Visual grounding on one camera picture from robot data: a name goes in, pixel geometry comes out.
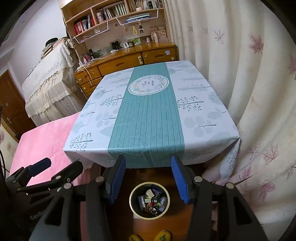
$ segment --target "blue gripper pad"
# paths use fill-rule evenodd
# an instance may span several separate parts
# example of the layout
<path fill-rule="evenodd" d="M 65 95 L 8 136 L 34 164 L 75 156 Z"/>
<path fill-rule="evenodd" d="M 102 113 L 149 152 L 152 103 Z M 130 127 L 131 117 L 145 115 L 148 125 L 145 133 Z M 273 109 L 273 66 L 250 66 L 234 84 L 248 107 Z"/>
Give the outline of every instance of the blue gripper pad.
<path fill-rule="evenodd" d="M 170 163 L 180 197 L 186 204 L 188 204 L 190 200 L 188 192 L 190 190 L 189 185 L 191 183 L 191 180 L 188 180 L 188 174 L 178 156 L 172 156 Z"/>
<path fill-rule="evenodd" d="M 52 165 L 51 160 L 48 157 L 46 157 L 29 167 L 28 176 L 35 177 L 39 173 L 49 168 L 51 165 Z"/>
<path fill-rule="evenodd" d="M 126 158 L 123 155 L 120 155 L 106 180 L 105 188 L 109 194 L 109 200 L 111 204 L 117 199 L 125 171 Z"/>

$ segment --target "trash can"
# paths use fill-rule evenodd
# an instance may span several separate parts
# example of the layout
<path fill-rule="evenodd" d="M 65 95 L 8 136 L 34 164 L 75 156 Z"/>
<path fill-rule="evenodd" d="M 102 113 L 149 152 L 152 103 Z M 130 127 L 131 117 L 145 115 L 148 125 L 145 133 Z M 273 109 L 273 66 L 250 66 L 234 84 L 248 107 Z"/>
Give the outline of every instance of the trash can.
<path fill-rule="evenodd" d="M 146 212 L 145 210 L 142 210 L 140 207 L 140 203 L 138 200 L 138 196 L 145 195 L 146 191 L 148 189 L 155 189 L 159 192 L 163 193 L 163 196 L 165 196 L 168 200 L 168 204 L 163 212 L 161 212 L 158 216 L 154 216 L 151 213 Z M 131 210 L 135 215 L 138 217 L 145 219 L 145 220 L 154 220 L 157 218 L 162 217 L 168 210 L 170 206 L 170 195 L 168 194 L 168 191 L 159 183 L 155 182 L 145 182 L 137 185 L 133 191 L 131 192 L 130 198 L 129 198 L 129 204 L 131 207 Z"/>

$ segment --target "drawer handle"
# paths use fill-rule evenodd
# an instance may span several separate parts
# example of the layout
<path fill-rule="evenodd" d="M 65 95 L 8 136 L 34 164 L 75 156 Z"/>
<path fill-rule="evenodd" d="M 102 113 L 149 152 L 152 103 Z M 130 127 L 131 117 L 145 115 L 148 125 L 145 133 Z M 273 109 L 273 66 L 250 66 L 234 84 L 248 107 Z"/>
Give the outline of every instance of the drawer handle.
<path fill-rule="evenodd" d="M 165 56 L 164 54 L 160 53 L 160 54 L 156 55 L 155 58 L 163 58 L 164 56 Z"/>
<path fill-rule="evenodd" d="M 116 67 L 119 67 L 119 66 L 122 66 L 124 65 L 124 63 L 119 63 L 119 64 L 116 64 Z"/>
<path fill-rule="evenodd" d="M 142 57 L 141 56 L 138 57 L 138 60 L 139 60 L 140 64 L 143 64 L 143 61 L 142 61 Z"/>

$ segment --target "curtain fold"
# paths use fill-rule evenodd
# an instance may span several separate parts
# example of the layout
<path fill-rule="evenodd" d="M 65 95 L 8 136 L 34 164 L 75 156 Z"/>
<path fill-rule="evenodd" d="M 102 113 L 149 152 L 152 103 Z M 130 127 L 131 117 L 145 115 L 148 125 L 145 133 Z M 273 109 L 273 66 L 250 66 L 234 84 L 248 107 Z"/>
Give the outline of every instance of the curtain fold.
<path fill-rule="evenodd" d="M 203 177 L 237 188 L 261 223 L 296 212 L 296 46 L 259 0 L 165 0 L 180 60 L 207 78 L 237 125 L 241 143 L 232 175 L 223 155 Z"/>

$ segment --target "teal table runner stripe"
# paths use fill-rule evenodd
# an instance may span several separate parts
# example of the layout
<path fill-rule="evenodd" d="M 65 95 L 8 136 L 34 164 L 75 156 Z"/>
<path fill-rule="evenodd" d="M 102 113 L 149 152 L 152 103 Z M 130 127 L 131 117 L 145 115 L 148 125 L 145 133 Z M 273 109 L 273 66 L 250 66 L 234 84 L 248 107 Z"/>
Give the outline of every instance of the teal table runner stripe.
<path fill-rule="evenodd" d="M 150 95 L 134 95 L 128 91 L 136 79 L 162 75 L 169 85 Z M 124 154 L 127 168 L 170 166 L 170 156 L 182 159 L 184 138 L 174 90 L 166 63 L 136 67 L 129 80 L 113 128 L 108 152 L 116 160 Z"/>

